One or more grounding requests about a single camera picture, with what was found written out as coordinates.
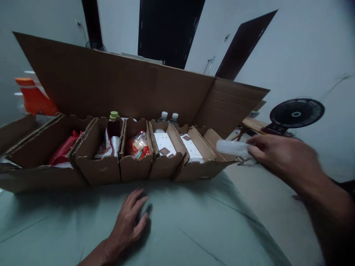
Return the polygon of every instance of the table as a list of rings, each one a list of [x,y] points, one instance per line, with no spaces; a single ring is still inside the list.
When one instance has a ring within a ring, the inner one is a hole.
[[[240,129],[239,134],[236,135],[235,137],[233,137],[231,140],[237,139],[237,141],[240,141],[241,136],[248,129],[251,129],[258,134],[267,135],[266,132],[261,130],[263,127],[266,127],[268,125],[267,123],[264,123],[262,121],[259,121],[259,120],[253,119],[253,118],[246,117],[241,124],[242,124],[242,127]]]
[[[1,265],[76,265],[143,187],[150,222],[123,265],[286,265],[290,262],[228,176],[142,181],[75,191],[0,193]]]

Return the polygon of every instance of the orange bottle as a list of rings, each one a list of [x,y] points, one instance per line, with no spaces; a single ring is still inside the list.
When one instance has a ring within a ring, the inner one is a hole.
[[[56,105],[48,99],[39,88],[36,87],[34,81],[30,78],[15,78],[17,84],[20,85],[23,93],[24,105],[26,111],[32,114],[42,112],[45,115],[54,116],[58,113]]]

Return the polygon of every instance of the black fan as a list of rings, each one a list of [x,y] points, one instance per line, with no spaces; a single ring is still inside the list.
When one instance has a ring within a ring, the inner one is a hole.
[[[283,135],[289,128],[309,126],[324,114],[319,101],[299,98],[280,103],[270,113],[271,124],[262,128],[268,134]]]

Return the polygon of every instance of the human hand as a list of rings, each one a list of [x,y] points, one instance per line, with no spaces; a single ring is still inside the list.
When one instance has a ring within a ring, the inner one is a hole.
[[[248,152],[295,190],[310,182],[318,185],[327,181],[317,153],[304,142],[275,135],[255,135],[247,141]]]
[[[136,224],[136,216],[148,199],[148,196],[145,196],[137,200],[142,192],[143,189],[136,189],[127,196],[119,211],[115,226],[106,239],[106,251],[112,261],[115,261],[125,248],[138,240],[144,230],[148,219],[147,213]]]

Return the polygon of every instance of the red bag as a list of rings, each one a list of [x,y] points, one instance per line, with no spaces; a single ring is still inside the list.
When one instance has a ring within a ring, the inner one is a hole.
[[[52,155],[49,159],[48,164],[51,166],[56,166],[58,164],[69,163],[69,159],[66,158],[67,153],[70,149],[74,146],[75,142],[78,140],[82,132],[77,133],[75,130],[71,133],[72,135],[69,136],[65,142],[61,144],[61,146],[57,149],[57,151]],[[71,164],[65,164],[64,168],[70,167],[72,168]]]

